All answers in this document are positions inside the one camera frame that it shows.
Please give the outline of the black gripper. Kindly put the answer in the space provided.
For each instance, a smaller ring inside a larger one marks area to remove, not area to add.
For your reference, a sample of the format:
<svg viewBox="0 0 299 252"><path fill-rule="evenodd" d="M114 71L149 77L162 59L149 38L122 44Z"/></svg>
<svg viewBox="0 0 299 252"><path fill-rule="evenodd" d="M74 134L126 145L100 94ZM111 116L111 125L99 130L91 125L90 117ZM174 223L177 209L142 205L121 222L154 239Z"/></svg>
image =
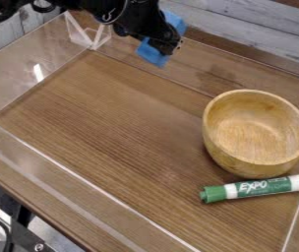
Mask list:
<svg viewBox="0 0 299 252"><path fill-rule="evenodd" d="M182 35L166 21L159 0L94 0L92 13L119 36L149 36L163 55L171 56L181 48Z"/></svg>

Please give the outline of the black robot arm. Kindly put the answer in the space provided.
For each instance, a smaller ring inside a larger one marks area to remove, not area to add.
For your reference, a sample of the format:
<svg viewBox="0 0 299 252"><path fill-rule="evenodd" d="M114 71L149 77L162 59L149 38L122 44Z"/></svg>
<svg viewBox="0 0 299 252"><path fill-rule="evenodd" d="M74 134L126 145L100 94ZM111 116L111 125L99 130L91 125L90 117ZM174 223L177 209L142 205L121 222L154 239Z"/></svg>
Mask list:
<svg viewBox="0 0 299 252"><path fill-rule="evenodd" d="M119 36L147 38L150 45L163 55L173 55L179 46L182 35L161 9L159 0L44 1L46 6L39 5L38 0L0 0L0 23L10 20L27 5L42 14L60 7L88 12L100 24L113 25Z"/></svg>

